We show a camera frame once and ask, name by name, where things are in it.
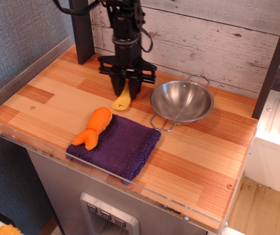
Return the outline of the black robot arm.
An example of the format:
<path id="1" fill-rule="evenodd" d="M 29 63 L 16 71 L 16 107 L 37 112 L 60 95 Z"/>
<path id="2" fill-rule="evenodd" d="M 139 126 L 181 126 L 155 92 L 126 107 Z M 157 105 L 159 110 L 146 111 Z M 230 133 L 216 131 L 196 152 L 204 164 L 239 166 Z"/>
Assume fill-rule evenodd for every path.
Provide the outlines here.
<path id="1" fill-rule="evenodd" d="M 134 100 L 143 82 L 154 84 L 157 67 L 142 58 L 142 52 L 150 52 L 142 46 L 141 35 L 151 35 L 142 27 L 145 13 L 139 0 L 103 0 L 110 26 L 113 29 L 112 42 L 115 46 L 113 56 L 100 56 L 99 71 L 111 78 L 114 92 L 122 94 L 124 86 L 129 86 L 129 94 Z"/>

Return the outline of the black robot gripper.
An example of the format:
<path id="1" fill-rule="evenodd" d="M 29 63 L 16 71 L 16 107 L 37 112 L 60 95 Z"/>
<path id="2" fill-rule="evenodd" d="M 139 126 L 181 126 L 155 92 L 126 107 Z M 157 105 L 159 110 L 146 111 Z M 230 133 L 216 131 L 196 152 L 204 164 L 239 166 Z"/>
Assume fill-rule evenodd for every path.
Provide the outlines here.
<path id="1" fill-rule="evenodd" d="M 100 56 L 99 71 L 110 75 L 111 83 L 116 96 L 120 96 L 125 79 L 129 79 L 129 94 L 134 100 L 140 92 L 142 82 L 154 84 L 157 67 L 141 56 L 141 47 L 138 43 L 133 45 L 115 45 L 114 56 Z"/>

